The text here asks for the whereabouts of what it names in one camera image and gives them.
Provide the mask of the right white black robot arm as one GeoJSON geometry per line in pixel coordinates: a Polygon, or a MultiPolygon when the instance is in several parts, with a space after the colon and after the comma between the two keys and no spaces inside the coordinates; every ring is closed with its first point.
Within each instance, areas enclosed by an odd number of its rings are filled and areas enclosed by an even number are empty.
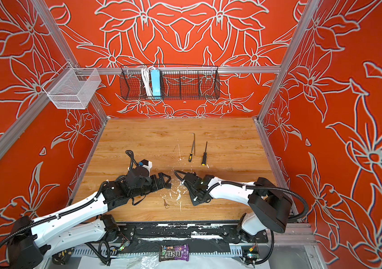
{"type": "Polygon", "coordinates": [[[255,182],[243,183],[224,180],[212,175],[204,178],[195,173],[175,170],[176,177],[188,189],[193,206],[224,199],[247,205],[252,213],[245,214],[239,231],[257,235],[263,230],[284,233],[288,223],[302,219],[309,212],[306,200],[297,193],[275,186],[260,177],[255,182]]]}

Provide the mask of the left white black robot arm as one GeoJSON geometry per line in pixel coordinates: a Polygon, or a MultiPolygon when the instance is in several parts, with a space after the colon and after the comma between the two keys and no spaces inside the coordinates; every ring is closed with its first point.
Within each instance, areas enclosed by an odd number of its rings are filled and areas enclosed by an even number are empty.
{"type": "Polygon", "coordinates": [[[152,163],[137,162],[131,150],[126,175],[114,181],[104,181],[87,198],[55,213],[31,220],[18,219],[0,242],[8,256],[8,269],[33,269],[50,256],[80,244],[97,243],[109,246],[122,236],[110,211],[131,202],[136,197],[145,199],[150,193],[171,188],[171,177],[165,173],[151,174],[152,163]]]}

